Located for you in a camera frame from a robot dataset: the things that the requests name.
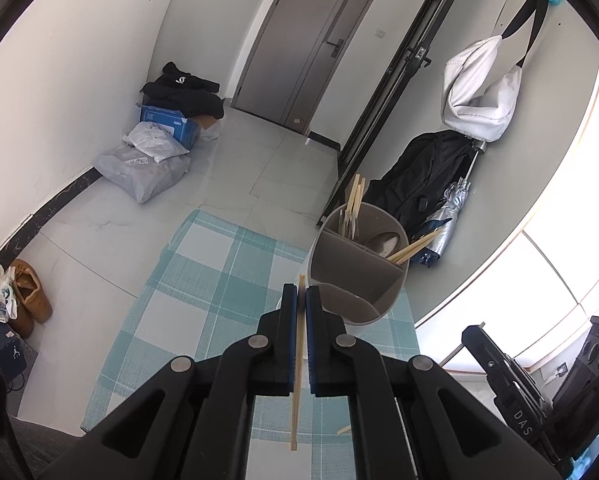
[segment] spoon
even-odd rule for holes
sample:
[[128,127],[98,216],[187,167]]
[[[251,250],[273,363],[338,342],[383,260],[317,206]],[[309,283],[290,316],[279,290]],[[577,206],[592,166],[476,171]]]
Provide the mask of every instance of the spoon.
[[369,248],[374,253],[386,258],[389,256],[399,243],[399,235],[394,231],[382,231],[367,241],[364,246]]

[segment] gray utensil holder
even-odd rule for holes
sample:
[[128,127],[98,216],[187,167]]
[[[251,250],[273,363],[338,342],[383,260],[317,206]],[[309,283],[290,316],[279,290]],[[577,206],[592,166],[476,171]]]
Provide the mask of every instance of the gray utensil holder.
[[362,203],[359,209],[359,242],[337,233],[339,211],[324,222],[308,259],[308,284],[318,285],[324,310],[342,316],[347,324],[372,323],[393,306],[406,279],[408,261],[398,266],[364,247],[377,233],[399,236],[395,251],[408,245],[403,227],[382,209]]

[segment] black backpack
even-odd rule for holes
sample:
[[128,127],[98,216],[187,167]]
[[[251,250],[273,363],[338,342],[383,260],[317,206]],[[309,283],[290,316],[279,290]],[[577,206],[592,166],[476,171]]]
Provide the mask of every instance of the black backpack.
[[363,201],[382,208],[403,225],[409,240],[439,206],[444,191],[467,174],[473,140],[454,130],[422,134],[408,143],[380,180],[371,180]]

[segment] baseboard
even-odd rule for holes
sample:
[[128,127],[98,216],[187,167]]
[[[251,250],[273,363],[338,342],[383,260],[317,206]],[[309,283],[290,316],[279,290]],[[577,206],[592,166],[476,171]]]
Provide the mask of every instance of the baseboard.
[[315,132],[310,132],[308,134],[308,138],[314,140],[315,142],[319,142],[324,146],[328,146],[329,148],[337,150],[337,153],[342,151],[342,146],[339,142],[335,142],[334,140],[329,139],[328,137],[324,137],[323,135],[316,134]]
[[58,211],[68,204],[74,197],[79,195],[90,184],[97,181],[102,174],[95,168],[90,168],[86,173],[78,176],[73,182],[46,202],[38,211],[17,229],[10,240],[0,249],[0,264],[4,269],[10,266],[12,261],[19,256],[23,248],[39,233]]

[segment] silver rivet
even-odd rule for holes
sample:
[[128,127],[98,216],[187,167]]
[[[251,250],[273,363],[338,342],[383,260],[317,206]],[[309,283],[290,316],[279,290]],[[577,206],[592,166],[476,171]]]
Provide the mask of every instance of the silver rivet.
[[427,372],[433,368],[433,360],[425,355],[416,355],[413,357],[413,366],[416,370]]
[[268,338],[261,334],[251,335],[248,338],[248,345],[252,348],[264,348],[268,345]]
[[172,368],[172,371],[174,372],[185,372],[186,370],[189,370],[191,366],[192,361],[190,358],[183,355],[180,355],[179,357],[176,357],[170,361],[170,368]]
[[353,346],[357,342],[357,339],[355,338],[354,335],[340,334],[339,336],[337,336],[335,338],[335,342],[339,346],[343,346],[344,348],[350,348],[351,346]]

